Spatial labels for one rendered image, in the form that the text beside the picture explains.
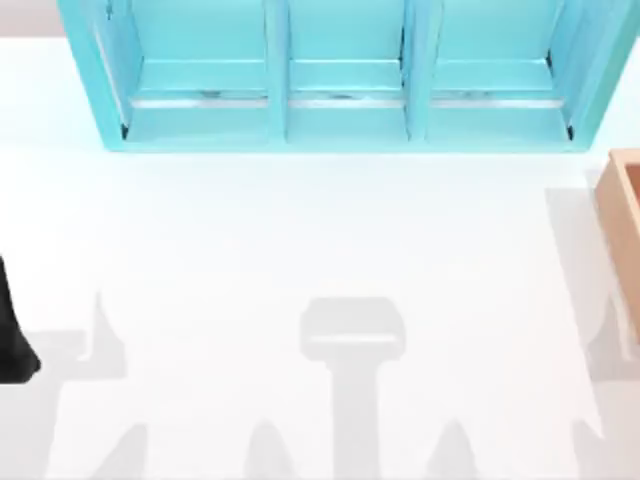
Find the light blue rack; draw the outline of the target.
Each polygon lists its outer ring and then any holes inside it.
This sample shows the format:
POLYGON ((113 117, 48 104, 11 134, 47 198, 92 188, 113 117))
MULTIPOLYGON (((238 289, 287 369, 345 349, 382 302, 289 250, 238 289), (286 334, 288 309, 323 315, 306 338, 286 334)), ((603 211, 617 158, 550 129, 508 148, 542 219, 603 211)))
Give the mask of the light blue rack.
POLYGON ((56 0, 117 152, 583 152, 640 0, 56 0))

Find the salmon-coloured shallow box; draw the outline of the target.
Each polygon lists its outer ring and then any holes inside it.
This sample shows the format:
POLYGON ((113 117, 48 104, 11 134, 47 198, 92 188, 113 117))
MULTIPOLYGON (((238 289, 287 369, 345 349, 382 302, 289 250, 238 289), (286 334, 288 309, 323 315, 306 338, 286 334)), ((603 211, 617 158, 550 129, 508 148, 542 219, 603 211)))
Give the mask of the salmon-coloured shallow box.
POLYGON ((640 344, 640 148, 609 152, 595 197, 629 320, 640 344))

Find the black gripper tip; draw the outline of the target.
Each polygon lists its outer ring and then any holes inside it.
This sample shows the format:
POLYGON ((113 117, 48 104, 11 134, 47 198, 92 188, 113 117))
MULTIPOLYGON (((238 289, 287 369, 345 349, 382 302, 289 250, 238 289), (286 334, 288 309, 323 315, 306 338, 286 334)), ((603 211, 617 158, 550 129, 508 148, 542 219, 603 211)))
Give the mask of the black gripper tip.
POLYGON ((0 256, 0 385, 25 384, 41 367, 39 356, 17 320, 4 259, 0 256))

